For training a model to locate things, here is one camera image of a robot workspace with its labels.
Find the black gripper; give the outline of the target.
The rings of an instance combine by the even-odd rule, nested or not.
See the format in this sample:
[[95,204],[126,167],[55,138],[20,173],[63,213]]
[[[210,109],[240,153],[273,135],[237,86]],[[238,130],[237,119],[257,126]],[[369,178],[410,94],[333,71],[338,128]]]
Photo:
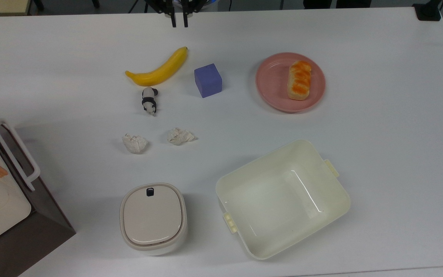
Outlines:
[[[171,11],[172,27],[177,27],[176,16],[173,11],[173,0],[145,0],[145,2],[157,13],[169,14]],[[207,2],[208,0],[180,0],[183,13],[183,25],[185,28],[188,27],[189,14],[199,12]]]

